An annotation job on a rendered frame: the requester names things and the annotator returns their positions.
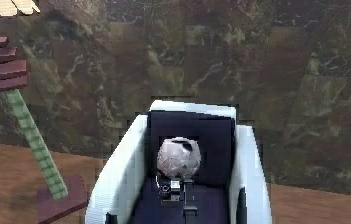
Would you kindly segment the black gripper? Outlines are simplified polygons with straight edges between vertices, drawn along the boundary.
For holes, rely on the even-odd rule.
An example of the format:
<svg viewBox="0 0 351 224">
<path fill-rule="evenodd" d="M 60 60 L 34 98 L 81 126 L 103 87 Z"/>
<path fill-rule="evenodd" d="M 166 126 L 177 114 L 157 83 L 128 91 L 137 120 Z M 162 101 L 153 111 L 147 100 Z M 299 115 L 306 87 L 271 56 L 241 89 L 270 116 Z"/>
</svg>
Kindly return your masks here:
<svg viewBox="0 0 351 224">
<path fill-rule="evenodd" d="M 159 190 L 159 197 L 163 206 L 168 206 L 171 203 L 171 187 L 169 184 L 160 185 L 160 174 L 156 174 L 155 183 Z"/>
</svg>

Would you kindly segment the grey worn basketball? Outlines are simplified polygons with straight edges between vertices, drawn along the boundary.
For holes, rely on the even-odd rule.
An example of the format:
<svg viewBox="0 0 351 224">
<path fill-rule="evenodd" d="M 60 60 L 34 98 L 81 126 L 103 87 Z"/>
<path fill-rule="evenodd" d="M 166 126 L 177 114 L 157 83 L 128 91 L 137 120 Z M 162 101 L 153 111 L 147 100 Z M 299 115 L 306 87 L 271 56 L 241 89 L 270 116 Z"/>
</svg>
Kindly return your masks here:
<svg viewBox="0 0 351 224">
<path fill-rule="evenodd" d="M 157 153 L 157 172 L 168 179 L 191 179 L 200 166 L 201 151 L 196 140 L 168 138 L 163 141 Z"/>
</svg>

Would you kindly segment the green floor lamp maroon base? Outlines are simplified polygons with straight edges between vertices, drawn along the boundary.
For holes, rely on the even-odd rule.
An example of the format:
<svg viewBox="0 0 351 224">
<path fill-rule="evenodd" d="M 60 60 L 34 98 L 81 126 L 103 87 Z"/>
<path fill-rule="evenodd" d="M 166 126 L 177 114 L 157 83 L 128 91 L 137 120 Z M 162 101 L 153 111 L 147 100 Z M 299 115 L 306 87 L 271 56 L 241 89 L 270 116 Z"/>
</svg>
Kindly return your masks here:
<svg viewBox="0 0 351 224">
<path fill-rule="evenodd" d="M 0 0 L 0 17 L 29 16 L 39 11 L 37 0 Z M 0 36 L 0 92 L 11 106 L 46 183 L 37 191 L 38 224 L 52 224 L 84 208 L 88 197 L 80 176 L 61 176 L 29 112 L 20 92 L 27 86 L 29 74 L 27 61 L 17 57 L 17 49 L 8 45 L 6 36 Z"/>
</svg>

